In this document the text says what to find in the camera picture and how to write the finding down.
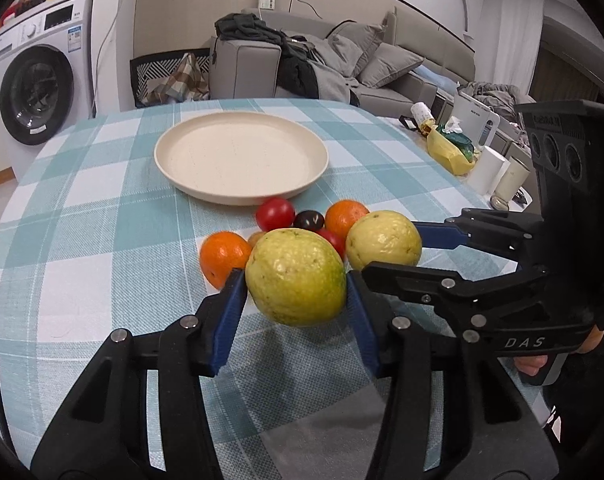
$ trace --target yellow plastic bag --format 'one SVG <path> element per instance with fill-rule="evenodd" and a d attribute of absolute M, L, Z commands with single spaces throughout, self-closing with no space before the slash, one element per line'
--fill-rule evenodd
<path fill-rule="evenodd" d="M 427 148 L 429 155 L 454 175 L 468 173 L 475 166 L 474 162 L 468 162 L 464 153 L 437 130 L 429 133 Z"/>

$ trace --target washing machine door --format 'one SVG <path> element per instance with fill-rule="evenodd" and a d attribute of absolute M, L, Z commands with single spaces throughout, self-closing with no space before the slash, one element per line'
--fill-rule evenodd
<path fill-rule="evenodd" d="M 23 144 L 34 146 L 63 126 L 73 103 L 73 70 L 66 56 L 37 45 L 18 54 L 0 86 L 4 126 Z"/>

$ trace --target table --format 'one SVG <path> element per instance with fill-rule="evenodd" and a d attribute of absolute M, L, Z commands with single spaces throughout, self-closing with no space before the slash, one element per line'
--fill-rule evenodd
<path fill-rule="evenodd" d="M 403 124 L 400 122 L 399 119 L 393 119 L 392 117 L 381 117 L 380 119 L 383 120 L 386 124 L 390 124 L 391 126 L 394 126 L 397 129 L 399 129 L 399 131 L 402 132 L 404 135 L 406 135 L 409 139 L 411 139 L 415 143 L 416 146 L 420 147 L 424 152 L 428 153 L 426 137 L 422 136 L 419 133 L 417 126 L 414 125 L 413 129 L 406 129 L 403 126 Z M 458 179 L 460 180 L 460 182 L 466 182 L 466 179 L 468 178 L 469 175 L 470 175 L 470 172 L 467 173 L 466 175 L 458 177 Z M 526 199 L 526 204 L 522 206 L 522 205 L 519 205 L 514 200 L 510 200 L 508 202 L 509 211 L 521 213 L 523 210 L 528 208 L 528 206 L 530 206 L 531 203 L 533 203 L 533 198 L 531 197 L 530 193 L 523 187 L 521 187 L 519 189 L 524 194 L 524 197 Z M 490 193 L 486 193 L 486 194 L 482 195 L 482 198 L 486 201 L 486 203 L 488 203 L 488 200 L 490 200 L 490 196 L 491 196 Z"/>
<path fill-rule="evenodd" d="M 228 100 L 134 110 L 82 121 L 42 149 L 0 220 L 0 381 L 16 450 L 29 464 L 66 393 L 111 330 L 162 330 L 214 292 L 197 252 L 207 235 L 257 230 L 254 208 L 219 206 L 173 188 L 153 162 L 155 142 L 181 120 L 257 110 L 317 133 L 329 168 L 293 199 L 326 211 L 343 198 L 371 210 L 442 221 L 487 207 L 399 129 L 336 102 Z M 482 279 L 514 262 L 468 248 L 424 250 L 420 264 Z M 394 306 L 449 332 L 429 307 Z M 527 401 L 538 390 L 522 386 Z M 384 409 L 386 381 L 371 381 L 344 317 L 315 328 L 266 320 L 247 302 L 228 364 L 202 379 L 225 478 L 364 478 Z M 441 377 L 434 374 L 431 444 L 439 459 Z M 149 380 L 149 446 L 162 463 L 157 374 Z"/>

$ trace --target white appliance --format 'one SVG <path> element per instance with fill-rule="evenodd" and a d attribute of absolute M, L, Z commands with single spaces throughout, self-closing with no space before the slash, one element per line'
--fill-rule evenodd
<path fill-rule="evenodd" d="M 489 146 L 498 131 L 499 116 L 463 92 L 455 96 L 451 116 L 460 120 L 462 132 L 476 147 Z"/>
<path fill-rule="evenodd" d="M 0 34 L 0 136 L 18 182 L 44 142 L 93 116 L 92 1 L 64 1 Z"/>

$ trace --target white plate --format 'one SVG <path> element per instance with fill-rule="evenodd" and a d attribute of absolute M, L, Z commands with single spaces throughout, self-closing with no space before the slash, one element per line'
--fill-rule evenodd
<path fill-rule="evenodd" d="M 329 153 L 311 130 L 259 112 L 219 112 L 169 128 L 155 163 L 183 192 L 225 205 L 258 205 L 307 189 L 326 170 Z"/>

